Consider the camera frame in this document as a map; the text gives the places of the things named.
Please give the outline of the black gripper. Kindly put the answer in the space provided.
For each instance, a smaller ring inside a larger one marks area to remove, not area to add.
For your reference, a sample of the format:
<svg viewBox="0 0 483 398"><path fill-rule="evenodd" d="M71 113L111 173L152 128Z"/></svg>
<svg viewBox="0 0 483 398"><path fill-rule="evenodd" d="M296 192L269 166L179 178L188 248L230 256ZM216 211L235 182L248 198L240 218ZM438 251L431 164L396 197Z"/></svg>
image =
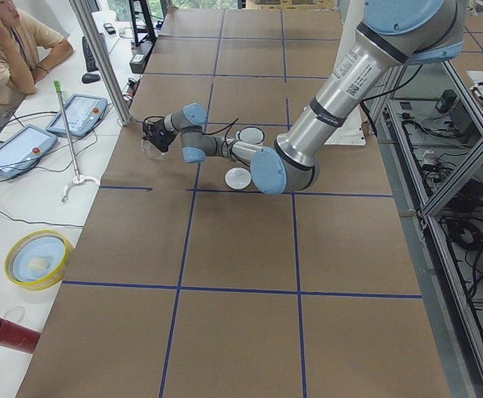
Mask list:
<svg viewBox="0 0 483 398"><path fill-rule="evenodd" d="M165 127L166 135L164 137L158 137L153 139L148 139L156 148L158 148L163 153L168 152L171 143L176 139L177 132L170 131Z"/></svg>

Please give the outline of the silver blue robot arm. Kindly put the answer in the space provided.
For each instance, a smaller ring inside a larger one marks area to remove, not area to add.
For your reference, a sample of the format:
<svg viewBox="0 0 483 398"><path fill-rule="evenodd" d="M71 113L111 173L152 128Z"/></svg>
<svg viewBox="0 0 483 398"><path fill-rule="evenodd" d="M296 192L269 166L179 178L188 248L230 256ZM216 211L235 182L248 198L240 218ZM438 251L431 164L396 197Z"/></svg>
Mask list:
<svg viewBox="0 0 483 398"><path fill-rule="evenodd" d="M166 153L179 138L187 163L202 163L208 157L243 163L254 185L266 194L304 190L319 175L317 151L389 68L448 61L461 53L466 7L465 1L365 2L354 43L272 146L204 133L205 110L197 103L144 122L142 139Z"/></svg>

